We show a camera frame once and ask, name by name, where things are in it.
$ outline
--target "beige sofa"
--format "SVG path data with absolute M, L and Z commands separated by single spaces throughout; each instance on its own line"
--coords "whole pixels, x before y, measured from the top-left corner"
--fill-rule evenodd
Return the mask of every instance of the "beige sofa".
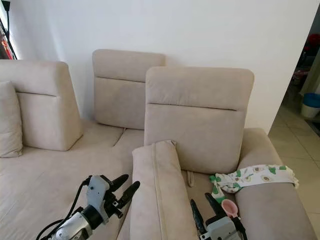
M 0 81 L 12 81 L 19 97 L 24 144 L 22 156 L 0 158 L 0 239 L 35 239 L 65 216 L 88 175 L 131 175 L 132 151 L 144 144 L 177 142 L 188 197 L 205 219 L 213 214 L 203 197 L 212 189 L 209 174 L 281 163 L 263 130 L 244 129 L 250 71 L 156 67 L 145 84 L 147 70 L 164 64 L 162 54 L 95 51 L 97 123 L 80 120 L 65 63 L 0 60 Z M 289 183 L 246 187 L 230 197 L 248 239 L 317 239 Z M 84 193 L 78 205 L 86 205 Z M 112 217 L 91 239 L 129 239 L 130 221 L 130 212 Z

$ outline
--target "baby clothing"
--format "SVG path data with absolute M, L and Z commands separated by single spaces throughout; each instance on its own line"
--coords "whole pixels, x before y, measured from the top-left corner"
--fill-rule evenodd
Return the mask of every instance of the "baby clothing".
M 225 199 L 222 190 L 234 194 L 243 187 L 266 183 L 292 183 L 296 189 L 299 186 L 294 172 L 285 165 L 254 165 L 230 174 L 216 173 L 209 178 L 213 183 L 212 196 L 219 203 Z

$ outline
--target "beige floor tile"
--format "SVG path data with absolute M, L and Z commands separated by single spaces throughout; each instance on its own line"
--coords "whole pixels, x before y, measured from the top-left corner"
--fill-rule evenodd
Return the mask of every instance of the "beige floor tile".
M 287 127 L 287 124 L 285 123 L 285 121 L 282 119 L 282 117 L 280 116 L 280 114 L 278 113 L 275 116 L 275 119 L 273 121 L 272 126 L 274 127 Z
M 281 157 L 311 159 L 288 127 L 273 126 L 269 138 Z
M 288 109 L 285 106 L 279 108 L 278 114 L 281 116 L 286 125 L 290 128 L 309 129 L 308 123 L 301 117 L 298 112 Z
M 320 161 L 320 137 L 312 129 L 291 128 L 299 142 L 309 155 L 316 161 Z
M 315 234 L 318 239 L 320 239 L 320 214 L 308 212 L 308 217 L 313 226 Z
M 320 168 L 313 160 L 282 157 L 285 165 L 291 168 L 300 186 L 297 189 L 307 212 L 320 214 Z

